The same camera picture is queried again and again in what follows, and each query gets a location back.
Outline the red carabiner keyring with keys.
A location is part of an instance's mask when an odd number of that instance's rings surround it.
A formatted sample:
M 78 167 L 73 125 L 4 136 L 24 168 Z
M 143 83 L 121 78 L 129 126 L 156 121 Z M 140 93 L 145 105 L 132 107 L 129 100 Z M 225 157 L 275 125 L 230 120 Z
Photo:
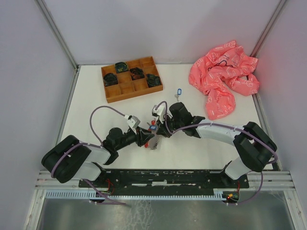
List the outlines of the red carabiner keyring with keys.
M 144 147 L 150 150 L 155 150 L 157 149 L 158 143 L 159 143 L 159 136 L 157 135 L 157 131 L 158 131 L 158 126 L 156 124 L 155 120 L 152 120 L 150 123 L 148 123 L 149 125 L 149 131 L 151 131 L 154 134 L 154 137 L 152 139 L 150 139 L 145 145 Z

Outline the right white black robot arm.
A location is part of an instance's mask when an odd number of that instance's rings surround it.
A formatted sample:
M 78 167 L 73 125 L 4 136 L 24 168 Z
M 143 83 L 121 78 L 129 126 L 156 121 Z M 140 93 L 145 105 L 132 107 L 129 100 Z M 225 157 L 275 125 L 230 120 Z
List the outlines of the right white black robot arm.
M 220 175 L 225 187 L 232 187 L 242 175 L 251 171 L 262 172 L 266 165 L 278 160 L 276 144 L 255 122 L 243 126 L 216 123 L 202 116 L 192 116 L 182 102 L 168 107 L 163 101 L 153 107 L 152 115 L 157 118 L 157 134 L 163 137 L 183 131 L 189 137 L 208 138 L 234 146 L 238 158 L 228 163 Z

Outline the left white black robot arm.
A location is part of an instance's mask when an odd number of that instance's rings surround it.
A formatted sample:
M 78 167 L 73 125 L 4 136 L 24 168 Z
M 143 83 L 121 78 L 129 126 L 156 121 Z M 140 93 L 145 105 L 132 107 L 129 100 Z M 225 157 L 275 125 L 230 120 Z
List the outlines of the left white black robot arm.
M 106 175 L 101 172 L 103 165 L 112 164 L 118 157 L 118 151 L 130 144 L 141 147 L 155 137 L 149 130 L 137 127 L 123 132 L 112 128 L 101 146 L 80 142 L 69 135 L 52 148 L 41 160 L 41 164 L 51 173 L 51 177 L 60 183 L 72 178 L 87 179 L 101 187 L 106 182 Z

